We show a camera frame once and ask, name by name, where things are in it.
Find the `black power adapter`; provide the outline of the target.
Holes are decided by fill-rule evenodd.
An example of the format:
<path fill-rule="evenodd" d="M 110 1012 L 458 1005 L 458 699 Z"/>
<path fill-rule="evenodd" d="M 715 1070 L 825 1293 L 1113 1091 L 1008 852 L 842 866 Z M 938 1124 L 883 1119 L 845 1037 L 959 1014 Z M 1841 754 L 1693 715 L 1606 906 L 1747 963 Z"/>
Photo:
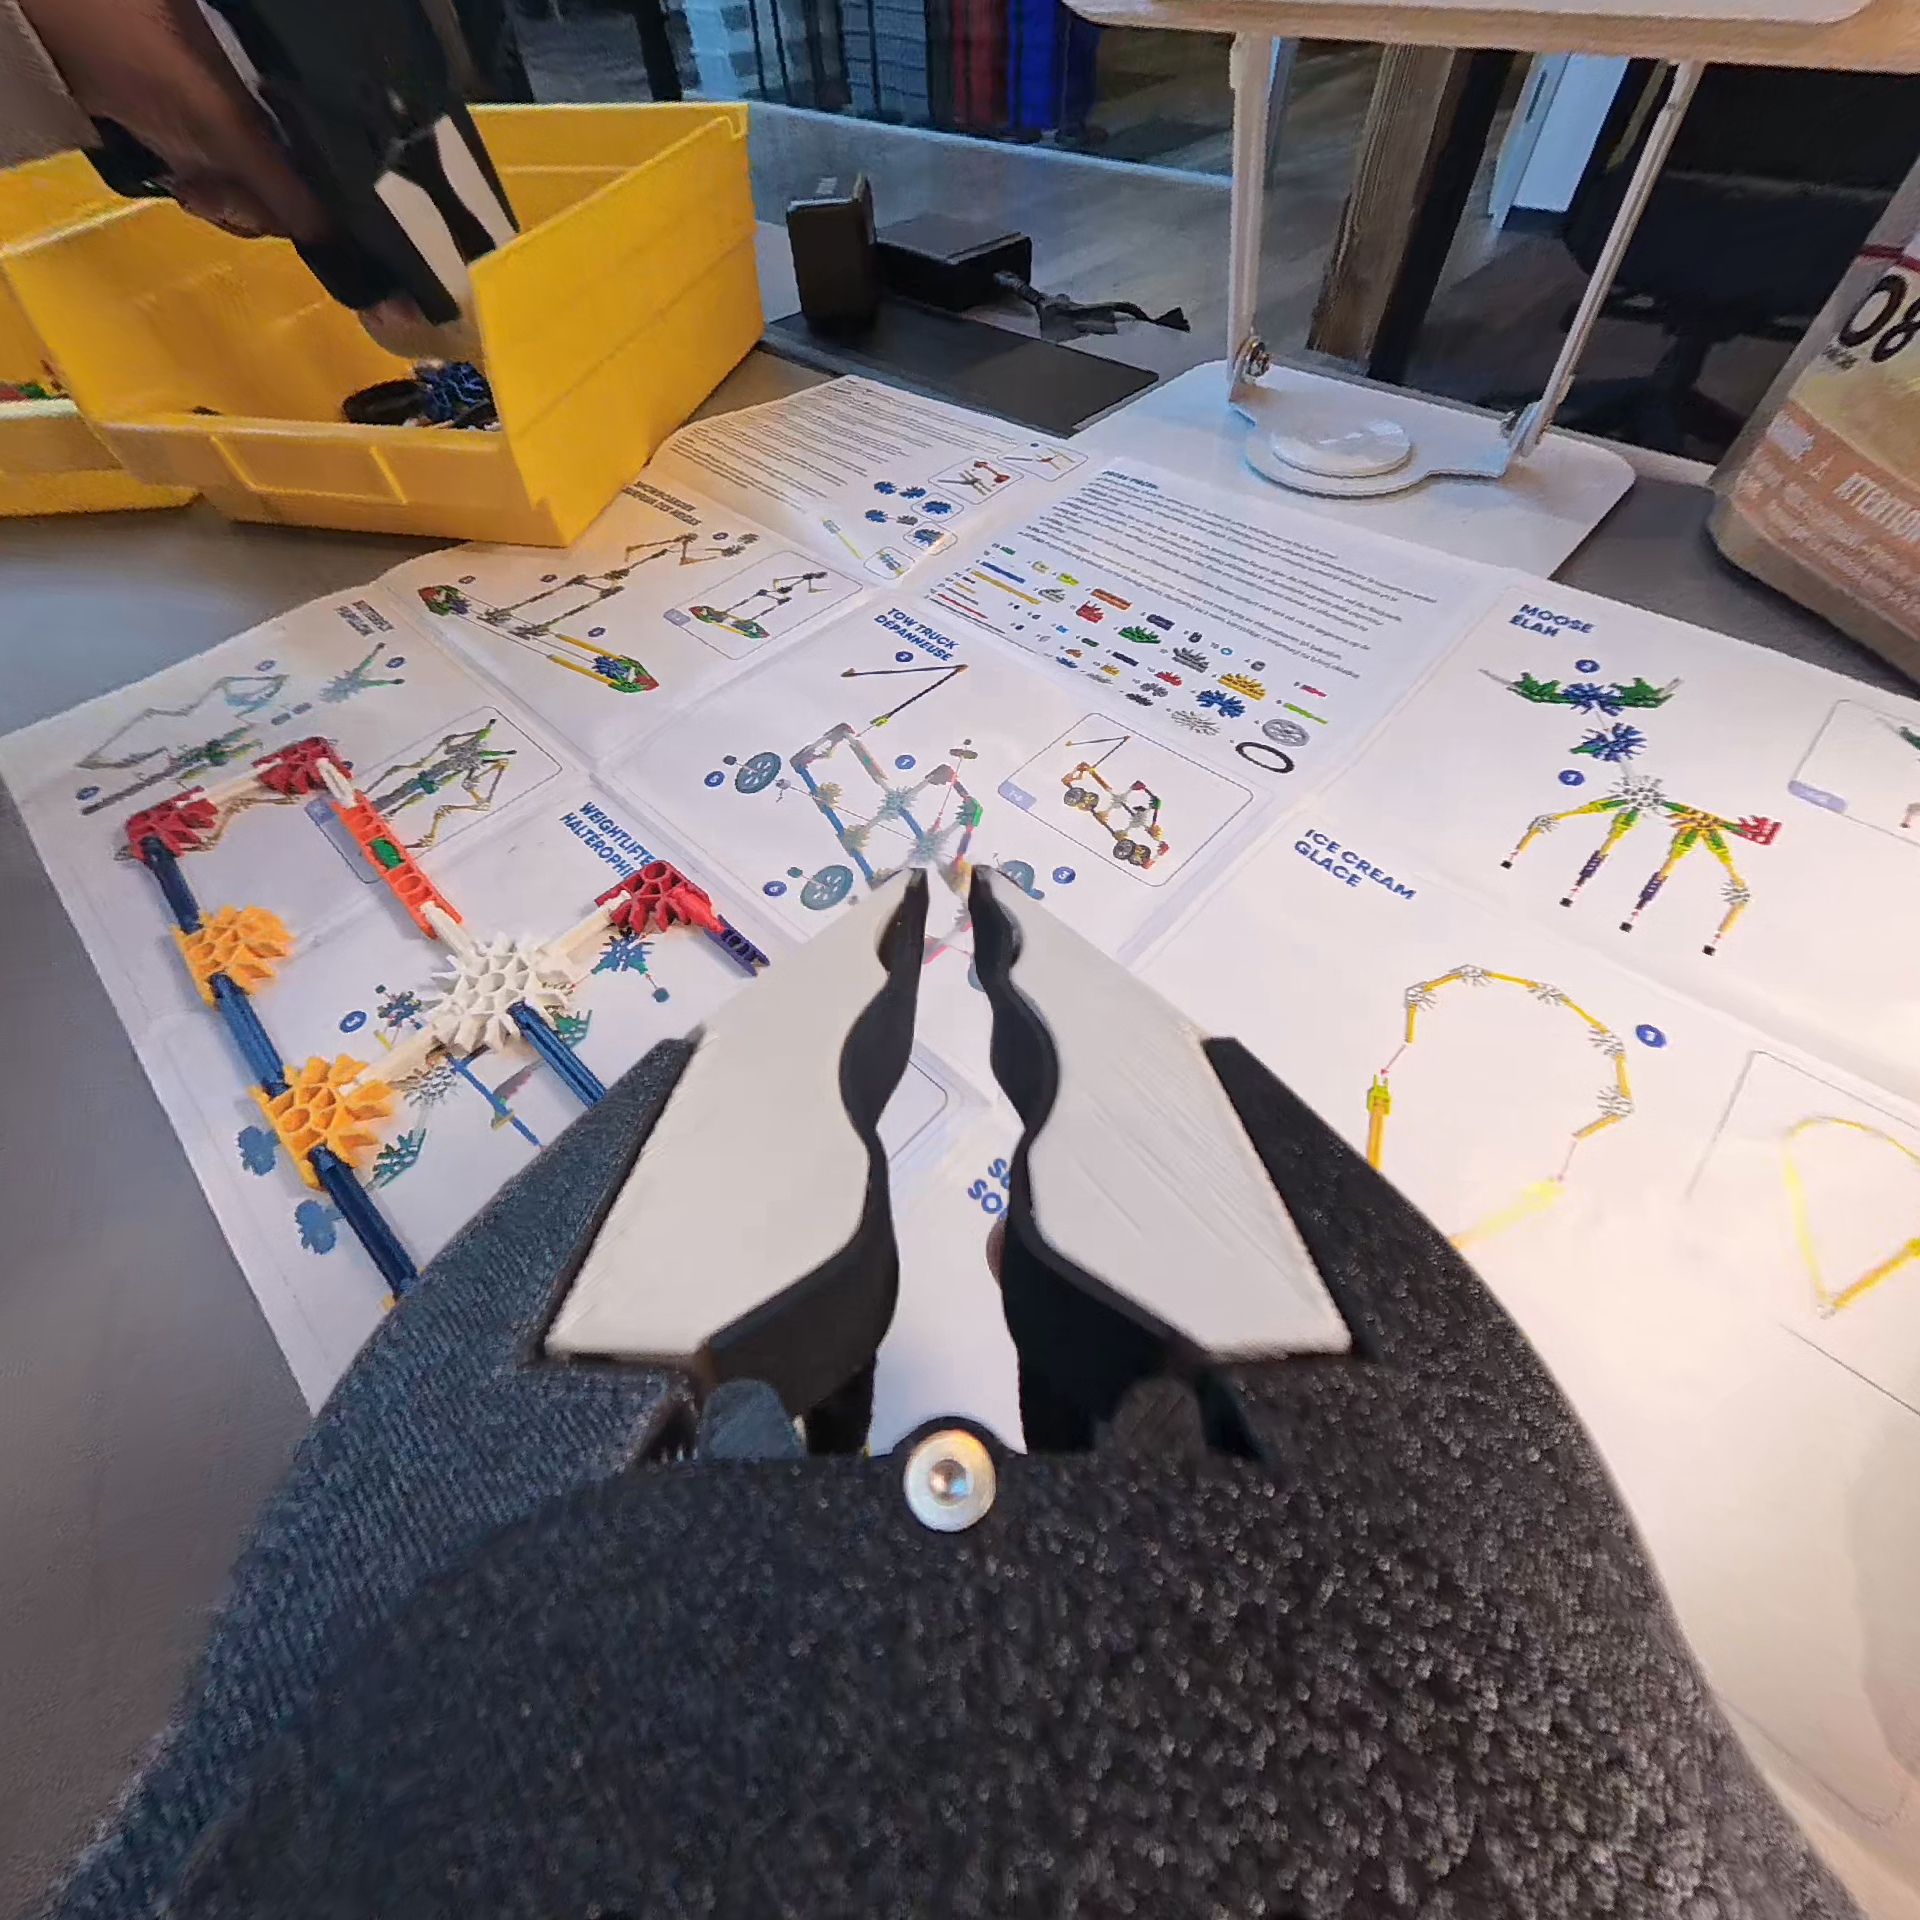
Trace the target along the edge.
<path fill-rule="evenodd" d="M 1033 256 L 1029 232 L 947 212 L 921 212 L 875 230 L 881 293 L 954 315 L 1019 298 L 1031 284 Z"/>

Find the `cardboard construction toy box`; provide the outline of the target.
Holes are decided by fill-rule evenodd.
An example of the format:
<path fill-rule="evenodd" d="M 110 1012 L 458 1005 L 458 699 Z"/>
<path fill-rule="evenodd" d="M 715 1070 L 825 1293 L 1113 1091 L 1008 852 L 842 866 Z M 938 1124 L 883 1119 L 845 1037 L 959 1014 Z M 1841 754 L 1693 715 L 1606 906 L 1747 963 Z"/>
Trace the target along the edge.
<path fill-rule="evenodd" d="M 1710 534 L 1762 584 L 1918 682 L 1918 236 L 1853 293 L 1714 475 Z"/>

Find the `person's left hand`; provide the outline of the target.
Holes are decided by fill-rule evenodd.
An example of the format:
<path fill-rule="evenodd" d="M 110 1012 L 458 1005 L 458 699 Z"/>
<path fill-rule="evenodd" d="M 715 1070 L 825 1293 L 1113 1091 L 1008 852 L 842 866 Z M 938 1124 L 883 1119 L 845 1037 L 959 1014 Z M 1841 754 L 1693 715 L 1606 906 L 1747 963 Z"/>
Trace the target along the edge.
<path fill-rule="evenodd" d="M 242 237 L 329 237 L 327 208 L 199 5 L 66 5 L 63 21 L 77 99 L 159 162 L 185 211 Z"/>

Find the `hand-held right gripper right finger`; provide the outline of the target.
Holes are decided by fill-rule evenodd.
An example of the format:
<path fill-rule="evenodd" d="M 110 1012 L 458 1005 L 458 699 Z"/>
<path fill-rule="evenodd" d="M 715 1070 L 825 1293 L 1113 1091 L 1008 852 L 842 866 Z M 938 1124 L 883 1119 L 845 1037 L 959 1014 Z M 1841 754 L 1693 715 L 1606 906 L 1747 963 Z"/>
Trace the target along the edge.
<path fill-rule="evenodd" d="M 1142 1383 L 1351 1358 L 1256 1146 L 1258 1061 L 1000 872 L 974 871 L 969 914 L 1019 1117 L 999 1295 L 1026 1450 L 1087 1450 Z"/>

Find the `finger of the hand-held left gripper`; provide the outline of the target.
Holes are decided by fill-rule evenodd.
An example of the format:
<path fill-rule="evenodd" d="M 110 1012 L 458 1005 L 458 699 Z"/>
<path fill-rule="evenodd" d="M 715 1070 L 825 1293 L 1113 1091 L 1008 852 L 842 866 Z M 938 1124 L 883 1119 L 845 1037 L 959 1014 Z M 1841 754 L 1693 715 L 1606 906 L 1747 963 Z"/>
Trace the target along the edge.
<path fill-rule="evenodd" d="M 465 112 L 442 112 L 424 140 L 424 258 L 434 271 L 465 271 L 518 232 Z"/>
<path fill-rule="evenodd" d="M 390 226 L 390 270 L 424 323 L 465 317 L 465 260 L 439 204 L 415 180 L 386 172 L 374 196 Z"/>

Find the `yellow plastic bin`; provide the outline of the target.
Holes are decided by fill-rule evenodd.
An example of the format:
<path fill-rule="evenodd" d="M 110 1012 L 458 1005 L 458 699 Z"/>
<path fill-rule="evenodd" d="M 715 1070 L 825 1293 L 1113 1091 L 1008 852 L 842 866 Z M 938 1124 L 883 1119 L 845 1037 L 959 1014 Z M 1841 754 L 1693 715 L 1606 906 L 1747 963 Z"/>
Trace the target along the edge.
<path fill-rule="evenodd" d="M 400 359 L 289 242 L 5 173 L 5 290 L 134 479 L 232 522 L 566 543 L 760 336 L 741 102 L 478 106 L 518 232 L 474 267 L 497 427 L 350 422 Z"/>
<path fill-rule="evenodd" d="M 27 242 L 115 204 L 77 151 L 2 173 L 2 242 Z M 165 511 L 195 499 L 189 486 L 151 485 L 115 462 L 66 392 L 51 349 L 10 287 L 2 286 L 2 515 L 54 516 Z"/>

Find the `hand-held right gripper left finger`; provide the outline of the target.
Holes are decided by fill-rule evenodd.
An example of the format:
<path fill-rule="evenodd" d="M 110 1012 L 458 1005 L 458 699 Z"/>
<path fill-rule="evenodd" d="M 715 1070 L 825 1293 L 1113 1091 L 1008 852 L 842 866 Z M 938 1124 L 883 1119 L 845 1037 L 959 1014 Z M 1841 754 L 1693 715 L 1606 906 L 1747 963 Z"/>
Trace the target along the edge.
<path fill-rule="evenodd" d="M 927 880 L 881 880 L 689 1040 L 562 1267 L 550 1360 L 768 1384 L 807 1451 L 855 1455 L 896 1314 L 879 1117 L 917 1032 Z"/>

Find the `printed paper instruction sheet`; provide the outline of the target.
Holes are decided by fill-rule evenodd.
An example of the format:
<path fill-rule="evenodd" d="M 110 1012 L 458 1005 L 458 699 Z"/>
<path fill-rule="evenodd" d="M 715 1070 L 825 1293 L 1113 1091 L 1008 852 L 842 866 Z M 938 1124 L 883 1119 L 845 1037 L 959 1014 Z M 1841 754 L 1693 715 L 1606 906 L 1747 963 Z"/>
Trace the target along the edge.
<path fill-rule="evenodd" d="M 319 1413 L 51 1915 L 1915 1915 L 1915 699 L 1174 474 L 1011 438 L 946 579 L 851 587 L 670 475 L 587 571 L 398 566 L 10 734 L 5 771 Z M 394 1302 L 272 1152 L 123 822 L 323 736 L 463 923 L 640 852 L 582 1107 L 400 1093 Z M 762 1383 L 550 1360 L 689 1040 L 881 880 L 866 1447 Z M 1000 872 L 1256 1058 L 1346 1360 L 1024 1445 Z M 319 799 L 182 859 L 377 1058 L 439 949 Z"/>

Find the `background storage shelving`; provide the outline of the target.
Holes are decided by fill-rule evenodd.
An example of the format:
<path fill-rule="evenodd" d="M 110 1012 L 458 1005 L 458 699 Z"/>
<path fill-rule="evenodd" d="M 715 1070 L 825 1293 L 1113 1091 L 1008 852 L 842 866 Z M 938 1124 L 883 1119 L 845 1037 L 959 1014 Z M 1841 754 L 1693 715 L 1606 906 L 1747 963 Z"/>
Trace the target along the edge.
<path fill-rule="evenodd" d="M 1098 28 L 1057 2 L 666 2 L 686 91 L 891 128 L 1216 172 L 1218 36 Z"/>

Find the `wooden post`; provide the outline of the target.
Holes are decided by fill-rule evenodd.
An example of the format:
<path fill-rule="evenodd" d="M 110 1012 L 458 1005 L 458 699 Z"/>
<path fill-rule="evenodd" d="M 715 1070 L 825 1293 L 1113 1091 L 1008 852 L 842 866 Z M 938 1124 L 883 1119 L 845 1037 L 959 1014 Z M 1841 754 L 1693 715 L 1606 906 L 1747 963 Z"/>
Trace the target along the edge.
<path fill-rule="evenodd" d="M 1306 346 L 1400 383 L 1491 133 L 1513 52 L 1386 45 Z"/>

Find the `white desk stand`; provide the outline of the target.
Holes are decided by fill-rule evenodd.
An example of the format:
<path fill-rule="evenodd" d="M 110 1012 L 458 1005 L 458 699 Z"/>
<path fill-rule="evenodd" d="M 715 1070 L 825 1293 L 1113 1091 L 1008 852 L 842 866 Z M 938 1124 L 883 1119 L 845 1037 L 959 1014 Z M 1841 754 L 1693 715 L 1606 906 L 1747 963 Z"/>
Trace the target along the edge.
<path fill-rule="evenodd" d="M 1241 421 L 1238 459 L 1262 479 L 1317 500 L 1331 519 L 1531 574 L 1555 571 L 1633 486 L 1606 444 L 1561 434 L 1569 389 L 1617 260 L 1640 222 L 1695 85 L 1710 64 L 1913 72 L 1915 5 L 1319 5 L 1200 2 L 1071 7 L 1117 30 L 1232 32 L 1232 211 L 1224 405 Z M 1283 38 L 1378 40 L 1495 54 L 1616 54 L 1669 62 L 1654 112 L 1600 266 L 1574 308 L 1542 392 L 1513 416 L 1429 399 L 1355 375 L 1283 367 L 1264 346 L 1256 286 L 1274 60 Z"/>

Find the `pile of toy pieces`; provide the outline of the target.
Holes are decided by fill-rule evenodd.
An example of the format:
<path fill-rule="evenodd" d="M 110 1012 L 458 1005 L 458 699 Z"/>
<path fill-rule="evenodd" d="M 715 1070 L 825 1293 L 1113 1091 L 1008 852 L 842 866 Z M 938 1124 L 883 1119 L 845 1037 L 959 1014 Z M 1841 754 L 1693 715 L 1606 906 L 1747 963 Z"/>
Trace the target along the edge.
<path fill-rule="evenodd" d="M 350 424 L 497 430 L 487 375 L 471 362 L 423 359 L 342 398 Z"/>

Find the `colourful construction toy model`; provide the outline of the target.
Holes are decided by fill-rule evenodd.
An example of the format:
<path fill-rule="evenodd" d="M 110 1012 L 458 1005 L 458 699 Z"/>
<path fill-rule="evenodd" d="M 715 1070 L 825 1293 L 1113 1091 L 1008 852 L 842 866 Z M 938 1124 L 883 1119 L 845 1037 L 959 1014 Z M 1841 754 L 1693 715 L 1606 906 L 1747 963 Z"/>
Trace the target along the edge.
<path fill-rule="evenodd" d="M 185 878 L 185 858 L 211 847 L 245 804 L 296 799 L 322 803 L 377 886 L 439 949 L 435 990 L 400 1018 L 394 1042 L 377 1058 L 287 1053 L 255 997 L 295 952 L 293 931 L 255 902 L 205 908 Z M 565 932 L 480 934 L 323 736 L 254 757 L 234 780 L 189 784 L 130 814 L 123 837 L 131 861 L 157 885 L 182 971 L 246 1070 L 272 1152 L 346 1227 L 383 1279 L 389 1304 L 417 1285 L 415 1262 L 377 1205 L 377 1173 L 400 1158 L 386 1139 L 400 1093 L 432 1070 L 465 1068 L 482 1048 L 522 1044 L 582 1107 L 595 1103 L 605 1085 L 566 1032 L 591 963 L 608 952 L 638 959 L 679 928 L 720 951 L 709 928 L 726 920 L 682 868 L 640 852 Z"/>

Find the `black flat pad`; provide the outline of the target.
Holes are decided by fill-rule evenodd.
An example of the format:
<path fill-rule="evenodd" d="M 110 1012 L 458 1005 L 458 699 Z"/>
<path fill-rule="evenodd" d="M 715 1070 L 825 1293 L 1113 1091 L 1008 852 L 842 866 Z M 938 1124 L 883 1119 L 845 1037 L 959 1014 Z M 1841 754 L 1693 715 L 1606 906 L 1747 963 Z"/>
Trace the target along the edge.
<path fill-rule="evenodd" d="M 879 300 L 866 326 L 769 320 L 760 346 L 839 378 L 872 378 L 930 399 L 1070 438 L 1159 383 L 1157 372 L 984 320 Z"/>

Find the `black rectangular device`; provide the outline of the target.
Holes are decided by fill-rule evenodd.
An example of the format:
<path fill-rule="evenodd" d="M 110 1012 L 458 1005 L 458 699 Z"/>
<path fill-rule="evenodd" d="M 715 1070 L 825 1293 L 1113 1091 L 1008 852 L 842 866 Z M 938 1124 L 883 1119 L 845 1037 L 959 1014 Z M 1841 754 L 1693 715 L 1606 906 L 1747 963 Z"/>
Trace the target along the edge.
<path fill-rule="evenodd" d="M 830 340 L 872 326 L 879 262 L 866 173 L 822 176 L 789 200 L 783 230 L 805 324 Z"/>

